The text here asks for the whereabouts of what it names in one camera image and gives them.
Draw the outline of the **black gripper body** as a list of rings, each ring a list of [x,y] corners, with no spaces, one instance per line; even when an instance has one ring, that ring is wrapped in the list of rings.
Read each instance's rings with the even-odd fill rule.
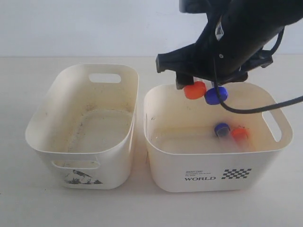
[[[263,50],[266,41],[258,26],[245,25],[244,19],[213,15],[194,43],[158,54],[156,71],[182,72],[219,84],[242,82],[248,71],[272,64],[272,53]]]

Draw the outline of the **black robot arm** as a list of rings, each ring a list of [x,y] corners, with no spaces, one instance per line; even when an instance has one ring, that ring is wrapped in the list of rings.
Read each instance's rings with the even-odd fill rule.
[[[300,0],[182,0],[179,10],[208,19],[195,43],[156,58],[157,72],[174,71],[182,86],[194,78],[244,82],[250,70],[273,62],[277,45],[264,45],[274,37],[280,43],[284,28],[303,17]]]

